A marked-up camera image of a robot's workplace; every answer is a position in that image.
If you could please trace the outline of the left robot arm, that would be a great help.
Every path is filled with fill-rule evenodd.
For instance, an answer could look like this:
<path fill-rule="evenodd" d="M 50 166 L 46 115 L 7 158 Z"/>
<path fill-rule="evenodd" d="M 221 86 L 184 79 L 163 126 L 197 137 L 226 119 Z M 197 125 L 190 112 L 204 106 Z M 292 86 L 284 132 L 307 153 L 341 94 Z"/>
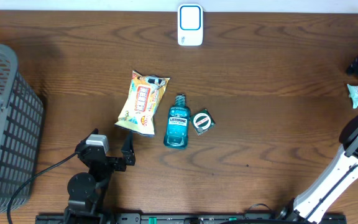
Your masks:
<path fill-rule="evenodd" d="M 94 129 L 75 148 L 79 160 L 89 169 L 74 175 L 68 182 L 68 206 L 64 223 L 114 223 L 111 212 L 103 210 L 103 201 L 114 172 L 124 172 L 135 165 L 133 134 L 129 133 L 121 148 L 122 157 L 111 157 L 108 139 Z"/>

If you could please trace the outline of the teal mouthwash bottle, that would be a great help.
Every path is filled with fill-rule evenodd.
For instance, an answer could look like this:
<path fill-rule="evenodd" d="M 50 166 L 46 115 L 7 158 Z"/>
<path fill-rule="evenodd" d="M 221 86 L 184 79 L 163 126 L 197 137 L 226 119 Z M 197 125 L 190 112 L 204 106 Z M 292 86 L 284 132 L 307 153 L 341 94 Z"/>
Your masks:
<path fill-rule="evenodd" d="M 167 128 L 163 143 L 174 149 L 185 149 L 188 145 L 190 109 L 186 106 L 184 94 L 175 97 L 175 104 L 169 109 Z"/>

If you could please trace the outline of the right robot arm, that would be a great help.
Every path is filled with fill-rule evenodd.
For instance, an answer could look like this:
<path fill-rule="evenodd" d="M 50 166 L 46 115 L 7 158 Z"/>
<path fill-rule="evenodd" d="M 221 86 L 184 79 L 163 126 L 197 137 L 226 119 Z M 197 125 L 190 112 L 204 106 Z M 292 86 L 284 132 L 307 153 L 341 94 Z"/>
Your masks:
<path fill-rule="evenodd" d="M 321 223 L 327 209 L 358 179 L 358 115 L 342 130 L 338 151 L 315 182 L 276 216 L 278 220 Z"/>

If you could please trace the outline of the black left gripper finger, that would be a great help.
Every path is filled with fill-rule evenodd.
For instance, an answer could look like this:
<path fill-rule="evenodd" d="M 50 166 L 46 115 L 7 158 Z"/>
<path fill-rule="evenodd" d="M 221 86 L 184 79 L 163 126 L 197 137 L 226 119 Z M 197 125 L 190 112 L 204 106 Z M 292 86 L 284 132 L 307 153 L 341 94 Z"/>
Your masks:
<path fill-rule="evenodd" d="M 133 133 L 130 132 L 126 140 L 124 141 L 124 144 L 121 148 L 121 152 L 123 155 L 123 158 L 126 162 L 127 166 L 134 166 L 135 165 L 135 153 L 134 153 L 134 146 L 133 146 Z"/>
<path fill-rule="evenodd" d="M 87 137 L 85 137 L 85 139 L 88 139 L 92 134 L 98 134 L 99 133 L 99 129 L 95 128 Z"/>

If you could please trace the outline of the yellow snack bag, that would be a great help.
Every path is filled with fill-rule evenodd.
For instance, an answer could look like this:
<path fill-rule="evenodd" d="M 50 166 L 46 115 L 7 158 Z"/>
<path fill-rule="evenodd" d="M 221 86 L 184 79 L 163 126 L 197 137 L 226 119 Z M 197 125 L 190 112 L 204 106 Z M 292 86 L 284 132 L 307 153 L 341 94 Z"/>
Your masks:
<path fill-rule="evenodd" d="M 128 97 L 115 125 L 144 136 L 154 136 L 153 117 L 169 81 L 168 77 L 141 75 L 133 70 Z"/>

